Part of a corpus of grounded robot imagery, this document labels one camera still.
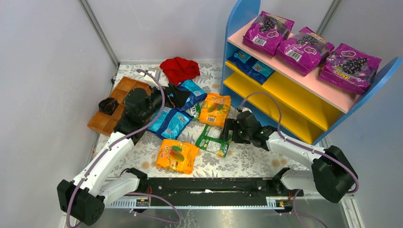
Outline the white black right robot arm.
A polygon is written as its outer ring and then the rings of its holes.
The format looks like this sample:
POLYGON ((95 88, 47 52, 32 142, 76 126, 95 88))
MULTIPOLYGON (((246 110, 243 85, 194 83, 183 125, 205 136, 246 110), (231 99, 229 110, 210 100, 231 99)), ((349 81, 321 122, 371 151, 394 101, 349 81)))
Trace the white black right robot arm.
POLYGON ((358 176, 340 148, 313 146, 272 126, 262 126, 250 111, 239 113, 235 119, 226 119, 220 139, 278 152, 306 167, 302 171, 283 168, 272 177, 278 193, 307 190, 338 203, 346 194, 355 193, 359 188, 358 176))

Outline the orange mango candy bag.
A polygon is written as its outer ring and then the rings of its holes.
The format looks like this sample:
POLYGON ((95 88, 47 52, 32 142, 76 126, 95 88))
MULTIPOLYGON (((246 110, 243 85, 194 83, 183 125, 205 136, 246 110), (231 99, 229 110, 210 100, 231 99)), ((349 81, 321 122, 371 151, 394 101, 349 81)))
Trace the orange mango candy bag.
POLYGON ((230 106, 231 97, 229 95, 208 93, 201 107, 199 121, 217 127, 224 127, 229 116, 230 106))
POLYGON ((199 151, 200 149, 191 143, 164 139, 156 159, 156 167, 191 174, 199 151))

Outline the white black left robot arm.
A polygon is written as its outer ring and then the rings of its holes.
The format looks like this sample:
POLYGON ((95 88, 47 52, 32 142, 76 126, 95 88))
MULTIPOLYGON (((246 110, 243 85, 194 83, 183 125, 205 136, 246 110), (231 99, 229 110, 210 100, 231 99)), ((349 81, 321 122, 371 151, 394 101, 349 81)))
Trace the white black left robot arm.
POLYGON ((96 223, 105 207, 125 195, 144 196, 149 186, 147 175, 130 168, 110 183, 106 178, 138 142, 147 128, 158 120, 165 107, 181 108, 185 105, 189 91, 159 85, 150 94, 143 88, 131 90, 125 97, 125 107, 117 121, 109 141, 100 152, 73 180, 62 180, 57 186, 60 208, 67 214, 67 227, 72 227, 70 217, 80 225, 96 223))

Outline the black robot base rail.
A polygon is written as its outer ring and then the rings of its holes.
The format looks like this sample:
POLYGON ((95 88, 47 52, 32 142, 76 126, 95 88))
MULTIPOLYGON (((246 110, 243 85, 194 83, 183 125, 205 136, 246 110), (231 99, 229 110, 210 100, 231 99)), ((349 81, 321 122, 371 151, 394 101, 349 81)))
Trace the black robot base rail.
POLYGON ((129 173, 140 176, 136 193, 145 193, 150 206, 175 207, 257 207, 267 206, 268 198, 279 197, 276 205, 282 207, 303 191, 286 189, 279 178, 162 178, 148 177, 131 168, 129 173))

